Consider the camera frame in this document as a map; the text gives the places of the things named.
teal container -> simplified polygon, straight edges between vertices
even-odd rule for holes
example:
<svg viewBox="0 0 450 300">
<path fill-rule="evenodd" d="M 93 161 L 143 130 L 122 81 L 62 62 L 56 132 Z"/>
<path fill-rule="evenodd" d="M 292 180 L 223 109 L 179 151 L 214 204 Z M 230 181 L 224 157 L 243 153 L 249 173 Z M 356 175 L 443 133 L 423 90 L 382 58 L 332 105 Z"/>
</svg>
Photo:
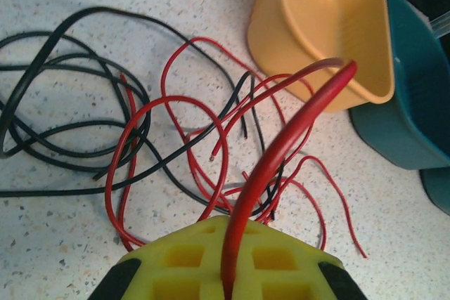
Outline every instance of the teal container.
<svg viewBox="0 0 450 300">
<path fill-rule="evenodd" d="M 420 179 L 432 203 L 450 215 L 450 168 L 420 170 Z"/>
<path fill-rule="evenodd" d="M 405 0 L 387 0 L 395 94 L 350 110 L 356 132 L 405 169 L 450 166 L 450 69 L 440 43 Z"/>
</svg>

yellow plastic tub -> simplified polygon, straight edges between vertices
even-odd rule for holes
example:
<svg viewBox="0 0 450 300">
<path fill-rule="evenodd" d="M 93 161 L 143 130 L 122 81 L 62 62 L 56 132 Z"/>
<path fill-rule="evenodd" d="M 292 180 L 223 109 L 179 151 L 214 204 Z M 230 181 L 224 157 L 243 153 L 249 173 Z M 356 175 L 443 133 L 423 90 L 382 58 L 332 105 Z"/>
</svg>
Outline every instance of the yellow plastic tub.
<svg viewBox="0 0 450 300">
<path fill-rule="evenodd" d="M 394 93 L 386 0 L 256 0 L 247 42 L 267 76 L 293 73 L 323 58 L 355 60 L 359 71 L 329 112 L 385 103 Z M 317 90 L 336 71 L 315 72 L 307 80 Z M 288 90 L 303 101 L 310 97 L 300 83 Z"/>
</svg>

speckled countertop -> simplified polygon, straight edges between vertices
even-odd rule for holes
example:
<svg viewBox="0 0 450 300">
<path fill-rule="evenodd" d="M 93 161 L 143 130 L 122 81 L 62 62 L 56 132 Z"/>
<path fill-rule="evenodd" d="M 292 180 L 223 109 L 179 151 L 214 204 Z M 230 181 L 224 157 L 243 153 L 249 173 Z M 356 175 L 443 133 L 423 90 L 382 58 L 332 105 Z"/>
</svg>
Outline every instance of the speckled countertop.
<svg viewBox="0 0 450 300">
<path fill-rule="evenodd" d="M 213 37 L 251 63 L 245 28 L 254 0 L 0 0 L 0 36 L 30 29 L 52 30 L 69 14 L 93 5 L 107 5 L 151 14 L 188 35 Z M 87 42 L 137 74 L 152 97 L 158 97 L 162 67 L 180 41 L 159 28 L 122 18 L 97 15 L 75 25 L 70 34 Z M 0 51 L 0 62 L 30 60 L 42 40 Z M 60 51 L 70 46 L 60 45 Z M 237 80 L 242 70 L 218 53 L 212 54 Z M 0 96 L 7 98 L 20 74 L 2 74 Z M 201 98 L 218 111 L 230 94 L 221 75 L 194 53 L 176 62 L 170 93 Z M 280 101 L 288 116 L 300 102 L 286 93 Z M 206 123 L 196 110 L 177 106 L 184 126 Z M 279 130 L 269 102 L 258 109 L 264 135 Z M 20 116 L 37 130 L 91 117 L 117 117 L 120 110 L 110 87 L 93 77 L 47 72 L 33 82 L 19 107 Z M 150 137 L 164 155 L 181 141 L 164 110 L 155 110 Z M 242 181 L 259 153 L 255 133 L 244 141 L 231 134 L 230 182 Z M 119 131 L 90 129 L 55 138 L 66 147 L 89 149 L 113 143 Z M 210 173 L 218 163 L 207 161 L 212 140 L 195 153 Z M 369 259 L 356 252 L 338 196 L 321 172 L 307 165 L 298 176 L 323 208 L 328 225 L 327 252 L 342 259 L 369 299 L 447 299 L 450 294 L 450 218 L 434 207 L 421 188 L 418 173 L 390 164 L 366 146 L 353 131 L 347 113 L 324 114 L 317 121 L 305 151 L 319 156 L 344 190 L 357 235 Z M 143 152 L 139 169 L 153 163 Z M 176 175 L 193 185 L 184 158 L 171 164 Z M 95 183 L 84 174 L 46 166 L 19 154 L 0 162 L 1 188 L 75 188 Z M 180 193 L 157 173 L 134 185 L 126 224 L 148 240 L 196 220 L 202 206 Z M 107 270 L 125 253 L 109 224 L 103 196 L 7 199 L 0 201 L 0 299 L 86 299 Z M 308 201 L 294 188 L 287 191 L 274 227 L 316 244 L 319 224 Z"/>
</svg>

white countertop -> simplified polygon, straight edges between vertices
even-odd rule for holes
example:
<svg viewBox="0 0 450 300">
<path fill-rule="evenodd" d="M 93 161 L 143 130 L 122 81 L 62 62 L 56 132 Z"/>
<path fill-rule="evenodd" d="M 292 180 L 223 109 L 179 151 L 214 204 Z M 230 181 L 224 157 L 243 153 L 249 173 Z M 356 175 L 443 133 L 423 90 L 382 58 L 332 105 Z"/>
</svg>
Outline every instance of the white countertop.
<svg viewBox="0 0 450 300">
<path fill-rule="evenodd" d="M 0 37 L 24 30 L 52 30 L 69 14 L 93 5 L 106 5 L 153 15 L 188 36 L 212 37 L 251 64 L 245 29 L 254 0 L 0 0 Z M 100 55 L 128 67 L 157 98 L 162 67 L 180 45 L 172 35 L 152 25 L 108 15 L 96 15 L 76 24 L 70 34 L 88 43 Z M 0 62 L 31 60 L 43 40 L 17 44 L 0 51 Z M 70 51 L 61 45 L 61 51 Z M 243 71 L 210 48 L 235 81 Z M 2 74 L 0 96 L 8 97 L 20 73 Z M 222 75 L 197 54 L 187 53 L 169 76 L 169 93 L 195 96 L 219 111 L 230 95 Z M 287 93 L 279 95 L 288 116 L 301 103 Z M 264 135 L 279 131 L 269 101 L 258 106 Z M 186 116 L 184 126 L 207 123 L 197 110 L 177 106 Z M 106 81 L 94 77 L 47 72 L 33 82 L 19 114 L 37 130 L 83 120 L 86 114 L 121 117 Z M 113 144 L 120 131 L 83 130 L 56 141 L 72 149 Z M 181 145 L 163 109 L 153 113 L 150 138 L 164 155 Z M 252 129 L 245 141 L 238 128 L 230 135 L 229 182 L 241 182 L 259 157 Z M 208 172 L 213 140 L 195 150 Z M 305 147 L 321 158 L 348 197 L 356 234 L 368 254 L 363 259 L 349 235 L 342 205 L 322 173 L 308 164 L 297 177 L 318 200 L 328 226 L 326 251 L 342 259 L 346 269 L 369 299 L 446 299 L 450 294 L 450 218 L 426 197 L 416 171 L 390 164 L 355 134 L 346 112 L 323 114 Z M 139 169 L 154 163 L 146 150 Z M 171 166 L 186 185 L 193 186 L 186 158 Z M 0 162 L 1 187 L 93 187 L 86 174 L 50 167 L 20 153 Z M 180 229 L 195 220 L 203 206 L 180 193 L 163 173 L 133 185 L 126 225 L 147 240 Z M 125 254 L 105 214 L 103 195 L 81 197 L 4 199 L 0 202 L 0 299 L 86 299 L 109 268 Z M 294 188 L 284 194 L 273 227 L 315 245 L 319 222 L 308 201 Z"/>
</svg>

teal plastic bin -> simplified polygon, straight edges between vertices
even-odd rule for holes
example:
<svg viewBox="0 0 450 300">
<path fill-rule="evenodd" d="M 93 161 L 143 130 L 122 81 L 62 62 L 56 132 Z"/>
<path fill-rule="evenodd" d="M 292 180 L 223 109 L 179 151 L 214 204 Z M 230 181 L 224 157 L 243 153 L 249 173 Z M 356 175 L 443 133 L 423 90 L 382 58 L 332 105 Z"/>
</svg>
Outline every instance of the teal plastic bin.
<svg viewBox="0 0 450 300">
<path fill-rule="evenodd" d="M 440 43 L 405 0 L 387 0 L 396 89 L 350 110 L 356 132 L 405 169 L 450 166 L 450 69 Z"/>
<path fill-rule="evenodd" d="M 432 203 L 450 215 L 450 168 L 420 170 L 420 178 Z"/>
</svg>

